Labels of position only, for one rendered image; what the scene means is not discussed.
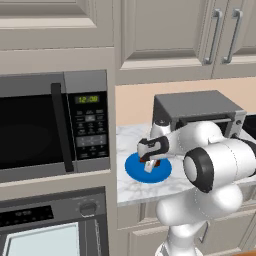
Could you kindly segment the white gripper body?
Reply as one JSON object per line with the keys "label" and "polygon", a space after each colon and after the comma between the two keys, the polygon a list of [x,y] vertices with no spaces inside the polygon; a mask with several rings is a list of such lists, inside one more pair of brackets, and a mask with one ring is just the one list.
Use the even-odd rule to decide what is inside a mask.
{"label": "white gripper body", "polygon": [[153,168],[155,167],[156,160],[150,160],[145,162],[144,171],[147,173],[151,173]]}

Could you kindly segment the brown chicken drumstick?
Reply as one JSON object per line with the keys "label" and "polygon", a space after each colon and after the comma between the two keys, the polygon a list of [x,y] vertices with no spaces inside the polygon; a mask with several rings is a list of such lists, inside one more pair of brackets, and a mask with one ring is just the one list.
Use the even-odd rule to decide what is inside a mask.
{"label": "brown chicken drumstick", "polygon": [[139,161],[143,163],[145,166],[153,166],[153,167],[158,167],[160,166],[160,160],[143,160],[142,158],[139,158]]}

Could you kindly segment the grey toaster oven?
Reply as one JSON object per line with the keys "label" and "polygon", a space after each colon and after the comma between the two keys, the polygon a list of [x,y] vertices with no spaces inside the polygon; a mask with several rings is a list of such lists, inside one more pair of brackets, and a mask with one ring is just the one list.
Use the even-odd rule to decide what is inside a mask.
{"label": "grey toaster oven", "polygon": [[239,136],[247,112],[217,90],[154,96],[152,122],[170,125],[172,131],[198,121],[216,123],[226,138]]}

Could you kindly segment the grey built-in oven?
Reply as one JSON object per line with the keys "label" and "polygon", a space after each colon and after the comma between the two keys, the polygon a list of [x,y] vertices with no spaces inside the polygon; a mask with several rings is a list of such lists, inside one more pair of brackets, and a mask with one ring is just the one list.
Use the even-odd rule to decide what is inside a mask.
{"label": "grey built-in oven", "polygon": [[[79,207],[94,202],[94,216]],[[103,187],[0,202],[0,256],[110,256]]]}

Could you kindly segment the blue round plate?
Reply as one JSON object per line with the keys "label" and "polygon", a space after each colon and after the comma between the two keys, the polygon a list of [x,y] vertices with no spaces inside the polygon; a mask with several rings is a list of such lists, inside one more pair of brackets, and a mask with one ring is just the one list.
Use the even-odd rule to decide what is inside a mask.
{"label": "blue round plate", "polygon": [[172,172],[172,165],[168,159],[160,159],[151,172],[144,170],[145,163],[140,161],[137,153],[131,154],[125,161],[127,174],[142,183],[158,183],[167,179]]}

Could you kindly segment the beige drawer front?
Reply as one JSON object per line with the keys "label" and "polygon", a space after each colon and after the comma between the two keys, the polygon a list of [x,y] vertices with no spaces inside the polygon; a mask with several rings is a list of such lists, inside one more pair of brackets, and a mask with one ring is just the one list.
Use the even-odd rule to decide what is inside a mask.
{"label": "beige drawer front", "polygon": [[153,201],[119,207],[117,210],[118,228],[130,228],[157,222],[156,205],[157,202]]}

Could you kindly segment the beige base cupboard door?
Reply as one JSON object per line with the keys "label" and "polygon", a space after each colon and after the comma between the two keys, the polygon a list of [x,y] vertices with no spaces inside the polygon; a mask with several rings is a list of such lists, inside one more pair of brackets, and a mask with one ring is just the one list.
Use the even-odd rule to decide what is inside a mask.
{"label": "beige base cupboard door", "polygon": [[[203,244],[198,240],[206,224],[196,234],[195,245],[204,256],[234,256],[255,248],[256,211],[247,210],[210,222]],[[167,236],[166,227],[134,231],[129,256],[154,256]]]}

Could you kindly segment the black appliance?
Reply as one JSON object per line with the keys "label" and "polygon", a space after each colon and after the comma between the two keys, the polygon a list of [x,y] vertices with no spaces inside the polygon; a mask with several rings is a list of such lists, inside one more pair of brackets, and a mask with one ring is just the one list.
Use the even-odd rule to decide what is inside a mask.
{"label": "black appliance", "polygon": [[256,114],[245,117],[243,130],[256,140]]}

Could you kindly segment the grey built-in microwave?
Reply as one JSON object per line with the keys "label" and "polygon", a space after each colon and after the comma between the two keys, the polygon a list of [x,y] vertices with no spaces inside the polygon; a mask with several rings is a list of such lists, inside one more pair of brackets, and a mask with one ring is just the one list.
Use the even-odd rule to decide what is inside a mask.
{"label": "grey built-in microwave", "polygon": [[[51,84],[67,95],[74,171],[65,171]],[[0,76],[0,182],[108,169],[107,72]]]}

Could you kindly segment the beige wall cupboard door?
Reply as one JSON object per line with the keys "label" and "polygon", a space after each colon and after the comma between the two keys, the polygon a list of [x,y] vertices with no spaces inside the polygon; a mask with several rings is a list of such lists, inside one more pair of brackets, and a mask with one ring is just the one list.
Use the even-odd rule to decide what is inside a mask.
{"label": "beige wall cupboard door", "polygon": [[112,0],[0,0],[0,50],[112,45]]}
{"label": "beige wall cupboard door", "polygon": [[213,0],[122,0],[121,68],[202,65]]}
{"label": "beige wall cupboard door", "polygon": [[[234,9],[243,11],[243,18],[235,44],[232,61],[223,64],[228,55],[236,20]],[[228,0],[212,78],[239,78],[256,76],[256,0]]]}

